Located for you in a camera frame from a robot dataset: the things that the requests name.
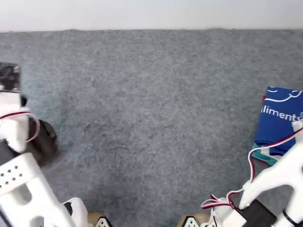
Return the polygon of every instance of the carpet floor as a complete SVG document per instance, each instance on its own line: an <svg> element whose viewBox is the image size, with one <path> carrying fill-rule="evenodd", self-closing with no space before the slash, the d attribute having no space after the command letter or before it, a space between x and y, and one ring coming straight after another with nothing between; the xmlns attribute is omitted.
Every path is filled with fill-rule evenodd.
<svg viewBox="0 0 303 227"><path fill-rule="evenodd" d="M303 31L2 33L0 55L22 64L31 111L58 133L43 168L58 199L115 227L174 227L239 189L266 87L303 89ZM291 192L260 200L279 214Z"/></svg>

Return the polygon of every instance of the wire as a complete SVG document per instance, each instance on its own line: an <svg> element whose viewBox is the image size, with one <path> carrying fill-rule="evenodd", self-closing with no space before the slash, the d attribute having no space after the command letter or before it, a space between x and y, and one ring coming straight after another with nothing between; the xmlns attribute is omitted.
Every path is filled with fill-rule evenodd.
<svg viewBox="0 0 303 227"><path fill-rule="evenodd" d="M217 201L218 201L218 198L217 198L217 197L215 197L215 195L214 195L214 194L210 194L210 198L212 198L213 200L217 200Z"/></svg>
<svg viewBox="0 0 303 227"><path fill-rule="evenodd" d="M279 146L281 144L284 144L290 140L292 140L297 134L299 134L301 131L303 131L303 127L297 131L295 131L293 134L289 135L288 137L282 139L282 140L279 140L278 142L276 143L273 143L273 144L270 144L270 145L267 145L267 146L263 146L263 147L260 147L260 148L254 148L252 149L249 153L248 153L248 162L250 164L250 183L254 180L255 178L255 166L254 166L254 163L252 161L252 154L254 153L254 151L256 150L259 150L259 149L266 149L266 148L273 148L273 147L276 147L276 146ZM223 206L223 205L229 205L231 206L233 209L235 210L238 210L239 208L237 208L233 202L232 202L232 195L235 195L235 194L238 194L240 192L244 191L244 189L239 189L239 190L236 190L236 191L230 191L227 193L226 195L226 200L227 202L220 202L218 200L217 197L215 197L213 194L210 194L210 197L212 198L211 200L206 200L204 201L202 204L201 204L201 208L202 209L207 209L207 208L211 208L211 207L216 207L216 206ZM216 202L215 203L210 203L210 204L207 204L205 205L205 203L209 202L209 201L212 201L212 200L215 200Z"/></svg>
<svg viewBox="0 0 303 227"><path fill-rule="evenodd" d="M26 111L16 112L16 113L9 113L9 114L1 116L0 120L11 118L11 117L16 117L16 116L22 116L22 115L28 115L28 116L30 116L31 118L34 119L34 121L36 123L36 130L35 130L34 135L31 138L29 138L29 139L26 140L26 142L29 142L29 141L32 141L34 138L36 138L37 135L39 134L39 131L40 131L40 122L39 122L38 118L34 114L32 114L31 112L26 112Z"/></svg>
<svg viewBox="0 0 303 227"><path fill-rule="evenodd" d="M287 136L286 138L284 139L281 139L279 140L278 142L276 143L273 143L273 144L270 144L270 145L267 145L267 146L263 146L263 147L260 147L260 148L254 148L252 149L249 153L248 153L248 162L250 164L250 183L252 183L252 181L254 180L255 178L255 165L251 159L252 157L252 154L254 153L254 151L256 150L259 150L259 149L266 149L266 148L273 148L273 147L277 147L281 144L284 144L290 140L292 140L297 134L299 134L301 131L303 130L303 128L295 131L293 134ZM228 203L233 207L232 205L232 200L231 200L231 196L234 195L234 194L238 194L240 192L244 191L244 189L239 189L239 190L236 190L236 191L230 191L227 193L226 195L226 199L228 201Z"/></svg>
<svg viewBox="0 0 303 227"><path fill-rule="evenodd" d="M218 226L217 226L217 222L216 222L216 219L215 219L215 218L214 218L214 223L216 224L216 227L218 227Z"/></svg>

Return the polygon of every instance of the black and white patterned object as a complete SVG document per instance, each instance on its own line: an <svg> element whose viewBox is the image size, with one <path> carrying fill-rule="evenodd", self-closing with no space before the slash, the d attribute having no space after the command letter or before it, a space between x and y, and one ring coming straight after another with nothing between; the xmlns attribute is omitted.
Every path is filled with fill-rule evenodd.
<svg viewBox="0 0 303 227"><path fill-rule="evenodd" d="M21 66L0 62L0 91L20 92Z"/></svg>

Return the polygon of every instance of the hole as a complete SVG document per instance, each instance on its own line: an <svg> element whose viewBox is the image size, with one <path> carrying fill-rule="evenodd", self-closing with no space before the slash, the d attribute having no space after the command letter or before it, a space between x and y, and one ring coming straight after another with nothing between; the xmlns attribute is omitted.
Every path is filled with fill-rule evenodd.
<svg viewBox="0 0 303 227"><path fill-rule="evenodd" d="M18 187L18 193L23 204L27 204L32 200L32 193L30 193L26 184Z"/></svg>
<svg viewBox="0 0 303 227"><path fill-rule="evenodd" d="M41 217L41 216L34 217L34 218L30 221L30 226L33 226L33 227L44 226L44 218Z"/></svg>

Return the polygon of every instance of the white wall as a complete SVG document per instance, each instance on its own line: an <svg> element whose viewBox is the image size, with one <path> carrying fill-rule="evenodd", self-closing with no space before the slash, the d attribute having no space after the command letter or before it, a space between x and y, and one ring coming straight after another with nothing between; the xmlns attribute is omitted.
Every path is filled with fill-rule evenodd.
<svg viewBox="0 0 303 227"><path fill-rule="evenodd" d="M0 31L303 28L303 0L1 0Z"/></svg>

